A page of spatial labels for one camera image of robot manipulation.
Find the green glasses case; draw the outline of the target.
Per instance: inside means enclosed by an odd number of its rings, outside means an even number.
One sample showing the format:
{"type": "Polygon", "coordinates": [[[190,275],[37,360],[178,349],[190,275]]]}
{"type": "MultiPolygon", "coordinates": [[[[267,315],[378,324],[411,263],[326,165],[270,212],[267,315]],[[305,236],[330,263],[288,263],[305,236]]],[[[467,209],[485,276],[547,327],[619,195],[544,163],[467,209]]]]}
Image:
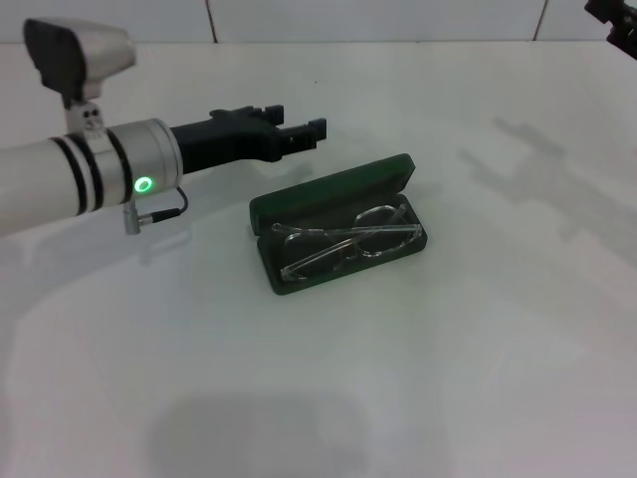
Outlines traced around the green glasses case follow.
{"type": "Polygon", "coordinates": [[[428,241],[425,229],[422,239],[386,258],[356,262],[308,281],[286,283],[280,276],[284,237],[272,231],[275,223],[301,228],[348,227],[359,213],[384,204],[405,204],[408,220],[423,226],[402,193],[415,169],[411,156],[402,153],[253,199],[251,227],[273,291],[289,295],[424,250],[428,241]]]}

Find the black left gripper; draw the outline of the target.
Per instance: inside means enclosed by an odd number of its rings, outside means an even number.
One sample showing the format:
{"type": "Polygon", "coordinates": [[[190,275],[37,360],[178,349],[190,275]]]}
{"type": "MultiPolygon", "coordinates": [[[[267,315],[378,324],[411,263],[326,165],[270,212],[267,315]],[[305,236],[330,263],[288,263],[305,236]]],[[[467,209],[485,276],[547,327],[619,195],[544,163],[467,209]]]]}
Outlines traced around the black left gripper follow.
{"type": "Polygon", "coordinates": [[[183,173],[239,161],[277,162],[283,155],[311,149],[326,139],[326,119],[278,129],[282,105],[215,110],[210,119],[171,128],[181,153],[183,173]]]}

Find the clear frame glasses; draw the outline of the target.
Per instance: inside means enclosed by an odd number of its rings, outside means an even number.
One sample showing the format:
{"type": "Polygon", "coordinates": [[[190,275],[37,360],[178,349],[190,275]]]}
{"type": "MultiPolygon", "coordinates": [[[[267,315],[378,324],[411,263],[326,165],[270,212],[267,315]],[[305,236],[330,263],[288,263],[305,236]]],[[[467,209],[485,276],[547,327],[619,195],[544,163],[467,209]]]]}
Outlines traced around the clear frame glasses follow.
{"type": "Polygon", "coordinates": [[[272,231],[284,237],[281,279],[304,282],[407,248],[425,235],[423,226],[410,222],[407,213],[405,204],[384,204],[359,213],[352,225],[343,228],[273,224],[272,231]]]}

